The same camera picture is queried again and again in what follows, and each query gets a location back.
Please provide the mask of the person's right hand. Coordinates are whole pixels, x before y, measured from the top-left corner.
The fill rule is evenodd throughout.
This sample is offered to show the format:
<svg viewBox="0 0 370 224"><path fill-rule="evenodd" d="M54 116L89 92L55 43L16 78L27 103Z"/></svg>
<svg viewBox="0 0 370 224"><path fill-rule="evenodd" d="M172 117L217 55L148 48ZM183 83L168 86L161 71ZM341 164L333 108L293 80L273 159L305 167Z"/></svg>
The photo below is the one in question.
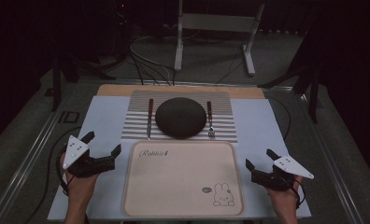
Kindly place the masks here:
<svg viewBox="0 0 370 224"><path fill-rule="evenodd" d="M297 205L297 190L302 183L303 178L299 175L295 177L295 182L292 189L286 191L276 191L267 189L268 195L271 198L274 210L280 217L295 217Z"/></svg>

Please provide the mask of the grey striped placemat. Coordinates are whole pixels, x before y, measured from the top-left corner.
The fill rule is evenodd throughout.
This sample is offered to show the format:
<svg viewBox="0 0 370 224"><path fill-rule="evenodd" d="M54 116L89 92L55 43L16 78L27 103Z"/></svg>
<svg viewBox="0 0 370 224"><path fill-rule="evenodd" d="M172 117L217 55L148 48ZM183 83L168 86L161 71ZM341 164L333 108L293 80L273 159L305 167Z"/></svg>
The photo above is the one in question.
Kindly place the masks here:
<svg viewBox="0 0 370 224"><path fill-rule="evenodd" d="M175 92L175 91L134 91L130 98L128 110L124 120L121 138L126 140L141 140L147 138L149 115L149 100L153 100L153 113L166 100L175 97L193 99L207 111L207 103L211 103L212 124L215 131L214 140L227 141L235 144L237 134L235 121L227 92Z"/></svg>

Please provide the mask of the person's left hand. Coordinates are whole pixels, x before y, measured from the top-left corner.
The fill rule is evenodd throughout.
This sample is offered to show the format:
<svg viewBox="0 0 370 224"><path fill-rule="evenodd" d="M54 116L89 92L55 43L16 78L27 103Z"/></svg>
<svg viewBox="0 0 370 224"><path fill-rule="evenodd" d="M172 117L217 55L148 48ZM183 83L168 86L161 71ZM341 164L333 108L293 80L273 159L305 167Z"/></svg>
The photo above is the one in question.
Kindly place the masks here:
<svg viewBox="0 0 370 224"><path fill-rule="evenodd" d="M95 184L99 175L89 177L75 177L67 170L64 171L68 198L70 204L88 204L93 196Z"/></svg>

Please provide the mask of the black stand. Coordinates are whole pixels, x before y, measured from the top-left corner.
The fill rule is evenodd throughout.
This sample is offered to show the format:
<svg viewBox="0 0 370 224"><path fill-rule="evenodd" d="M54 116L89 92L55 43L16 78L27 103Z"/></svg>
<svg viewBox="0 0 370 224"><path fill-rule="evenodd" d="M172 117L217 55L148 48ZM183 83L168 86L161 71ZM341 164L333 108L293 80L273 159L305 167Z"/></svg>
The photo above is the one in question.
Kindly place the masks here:
<svg viewBox="0 0 370 224"><path fill-rule="evenodd" d="M95 67L87 64L85 61L82 61L78 57L74 56L72 53L65 50L59 44L54 44L52 47L52 111L56 111L62 101L62 87L61 87L61 71L62 66L60 63L63 61L63 58L68 58L71 63L79 65L81 68L86 69L91 72L93 75L100 77L105 80L114 80L114 77L110 77Z"/></svg>
<svg viewBox="0 0 370 224"><path fill-rule="evenodd" d="M319 93L320 55L315 49L308 49L306 45L302 44L296 51L291 64L284 75L267 83L259 84L258 87L271 89L293 77L298 77L292 87L293 93L304 94L307 89L310 89L308 98L308 115L315 123L317 123L316 109Z"/></svg>

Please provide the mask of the light blue table cloth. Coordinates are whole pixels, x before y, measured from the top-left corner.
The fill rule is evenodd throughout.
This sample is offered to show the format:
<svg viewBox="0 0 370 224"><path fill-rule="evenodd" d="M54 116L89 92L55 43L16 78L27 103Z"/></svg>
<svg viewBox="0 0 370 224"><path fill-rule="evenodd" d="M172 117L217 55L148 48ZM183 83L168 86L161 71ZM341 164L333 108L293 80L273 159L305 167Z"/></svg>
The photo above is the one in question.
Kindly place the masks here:
<svg viewBox="0 0 370 224"><path fill-rule="evenodd" d="M235 149L235 159L241 180L244 210L235 217L213 218L142 218L128 217L122 210L123 196L132 148L140 141L217 141L210 139L206 131L201 131L188 140L175 140L163 134L152 116L151 137L141 140L121 138L125 116L131 96L95 96L92 98L86 118L80 132L94 132L90 142L92 156L99 158L108 155L118 144L121 154L116 160L116 167L100 175L92 201L88 208L91 219L100 220L153 220L153 219L246 219L272 217L273 207L265 189L250 180L246 160L250 160L257 169L270 172L273 162L266 155L268 148L280 156L287 156L281 132L271 105L266 99L231 99L235 121L237 142L230 143Z"/></svg>

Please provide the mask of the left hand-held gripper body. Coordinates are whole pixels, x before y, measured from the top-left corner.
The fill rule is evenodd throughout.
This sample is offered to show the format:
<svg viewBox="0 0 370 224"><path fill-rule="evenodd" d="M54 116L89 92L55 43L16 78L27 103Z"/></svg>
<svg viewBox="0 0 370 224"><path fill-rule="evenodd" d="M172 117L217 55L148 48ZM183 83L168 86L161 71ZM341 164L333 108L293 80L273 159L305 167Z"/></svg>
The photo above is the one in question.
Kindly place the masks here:
<svg viewBox="0 0 370 224"><path fill-rule="evenodd" d="M75 177L89 177L114 170L115 160L111 159L111 154L97 159L91 157L88 144L70 135L62 167Z"/></svg>

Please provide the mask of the dark round plate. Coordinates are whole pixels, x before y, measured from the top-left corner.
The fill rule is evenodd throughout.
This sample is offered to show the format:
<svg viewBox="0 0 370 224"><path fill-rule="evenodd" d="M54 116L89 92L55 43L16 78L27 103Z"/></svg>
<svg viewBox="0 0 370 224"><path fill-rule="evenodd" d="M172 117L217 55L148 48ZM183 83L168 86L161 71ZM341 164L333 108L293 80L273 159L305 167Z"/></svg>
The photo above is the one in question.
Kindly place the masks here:
<svg viewBox="0 0 370 224"><path fill-rule="evenodd" d="M186 97L164 101L156 110L155 122L166 135L186 139L199 134L206 126L206 111Z"/></svg>

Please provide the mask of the metal floor rail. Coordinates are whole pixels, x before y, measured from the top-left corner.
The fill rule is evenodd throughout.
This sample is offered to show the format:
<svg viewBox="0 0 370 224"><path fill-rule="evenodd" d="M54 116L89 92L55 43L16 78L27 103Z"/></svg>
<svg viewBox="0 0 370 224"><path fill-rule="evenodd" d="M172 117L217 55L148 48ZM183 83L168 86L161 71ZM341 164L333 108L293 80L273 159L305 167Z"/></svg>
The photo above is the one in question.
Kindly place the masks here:
<svg viewBox="0 0 370 224"><path fill-rule="evenodd" d="M343 177L340 174L332 156L328 145L326 144L323 136L317 128L316 123L312 120L308 113L308 103L304 94L296 94L297 102L302 109L306 122L311 129L312 135L317 142L320 154L323 159L325 169L330 176L333 186L335 188L338 199L340 200L342 207L344 208L350 224L364 224L363 218L358 211L358 208L353 201L353 198L349 192L348 186L346 185Z"/></svg>
<svg viewBox="0 0 370 224"><path fill-rule="evenodd" d="M37 92L0 135L0 224L58 224L47 220L58 188L50 153L66 131L59 117L72 93L52 111L52 99Z"/></svg>

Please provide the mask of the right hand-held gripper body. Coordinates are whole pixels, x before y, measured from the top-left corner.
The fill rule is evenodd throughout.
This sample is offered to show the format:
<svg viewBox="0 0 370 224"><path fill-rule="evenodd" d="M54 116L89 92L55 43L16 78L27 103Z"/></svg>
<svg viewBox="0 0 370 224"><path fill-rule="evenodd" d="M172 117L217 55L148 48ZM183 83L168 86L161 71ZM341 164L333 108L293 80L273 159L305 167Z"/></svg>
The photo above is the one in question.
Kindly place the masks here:
<svg viewBox="0 0 370 224"><path fill-rule="evenodd" d="M293 186L297 175L313 179L311 174L303 165L290 155L280 157L273 161L273 171L266 173L255 168L251 172L251 181L268 189L286 191Z"/></svg>

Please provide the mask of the grey metal stand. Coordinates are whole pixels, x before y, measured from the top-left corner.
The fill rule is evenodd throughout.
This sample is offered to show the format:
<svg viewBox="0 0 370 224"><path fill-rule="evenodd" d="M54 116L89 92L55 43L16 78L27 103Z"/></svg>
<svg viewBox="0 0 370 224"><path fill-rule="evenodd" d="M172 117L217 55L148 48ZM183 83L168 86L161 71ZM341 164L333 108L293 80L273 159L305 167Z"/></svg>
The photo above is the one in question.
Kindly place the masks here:
<svg viewBox="0 0 370 224"><path fill-rule="evenodd" d="M255 15L252 17L246 16L231 16L231 15L214 15L214 14L197 14L184 13L183 0L178 0L178 37L177 48L174 62L174 70L179 72L182 69L183 56L183 30L208 30L208 31L224 31L249 33L249 41L241 47L244 61L247 67L248 75L255 75L255 67L251 56L251 48L257 34L259 24L263 15L265 0L260 0L257 3Z"/></svg>

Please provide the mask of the wooden table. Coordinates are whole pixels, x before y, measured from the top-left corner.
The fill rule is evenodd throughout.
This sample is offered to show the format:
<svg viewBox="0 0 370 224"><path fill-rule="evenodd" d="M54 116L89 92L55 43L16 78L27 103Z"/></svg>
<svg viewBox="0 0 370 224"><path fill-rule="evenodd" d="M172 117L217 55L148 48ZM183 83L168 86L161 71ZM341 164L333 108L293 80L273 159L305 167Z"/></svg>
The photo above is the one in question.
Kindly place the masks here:
<svg viewBox="0 0 370 224"><path fill-rule="evenodd" d="M227 92L231 99L264 99L261 89L255 87L211 87L211 86L153 86L104 84L98 89L99 96L131 96L133 91L175 92Z"/></svg>

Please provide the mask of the beige tray with rabbit print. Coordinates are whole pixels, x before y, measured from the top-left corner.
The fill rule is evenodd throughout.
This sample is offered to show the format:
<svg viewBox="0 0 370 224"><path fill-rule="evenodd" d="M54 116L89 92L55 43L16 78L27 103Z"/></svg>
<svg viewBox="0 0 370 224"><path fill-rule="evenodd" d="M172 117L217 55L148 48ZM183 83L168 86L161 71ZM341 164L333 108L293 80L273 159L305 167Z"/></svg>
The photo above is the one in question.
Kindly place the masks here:
<svg viewBox="0 0 370 224"><path fill-rule="evenodd" d="M235 217L244 210L235 149L222 141L140 141L129 159L128 217Z"/></svg>

